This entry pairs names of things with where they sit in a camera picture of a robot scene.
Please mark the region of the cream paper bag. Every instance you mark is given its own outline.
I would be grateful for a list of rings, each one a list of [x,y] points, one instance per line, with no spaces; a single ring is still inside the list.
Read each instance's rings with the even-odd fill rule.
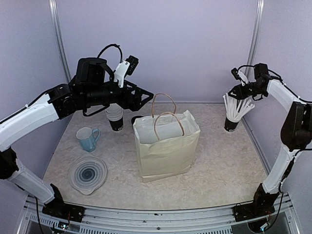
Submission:
[[[190,111],[137,117],[133,123],[136,158],[144,183],[189,171],[200,135]]]

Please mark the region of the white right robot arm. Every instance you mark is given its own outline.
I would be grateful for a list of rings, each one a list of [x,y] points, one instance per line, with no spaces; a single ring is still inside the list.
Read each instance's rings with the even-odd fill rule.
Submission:
[[[262,183],[264,193],[276,194],[280,192],[297,157],[302,151],[307,150],[312,141],[312,103],[295,94],[286,86],[281,76],[268,69],[266,64],[259,63],[252,68],[254,82],[248,81],[239,68],[231,70],[240,84],[232,88],[228,95],[236,100],[272,96],[288,112],[280,132],[282,142],[280,152],[269,175]]]

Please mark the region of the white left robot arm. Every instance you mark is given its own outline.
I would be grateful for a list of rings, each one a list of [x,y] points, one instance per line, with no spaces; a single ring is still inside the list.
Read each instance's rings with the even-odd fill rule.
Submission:
[[[68,213],[59,189],[29,170],[22,160],[35,159],[38,137],[30,136],[42,126],[67,118],[77,111],[99,106],[105,110],[117,104],[124,110],[136,112],[153,98],[153,93],[126,80],[133,74],[138,58],[129,56],[111,69],[102,58],[81,58],[77,71],[67,84],[59,84],[43,91],[31,103],[0,122],[0,177],[11,181],[33,195],[55,215]]]

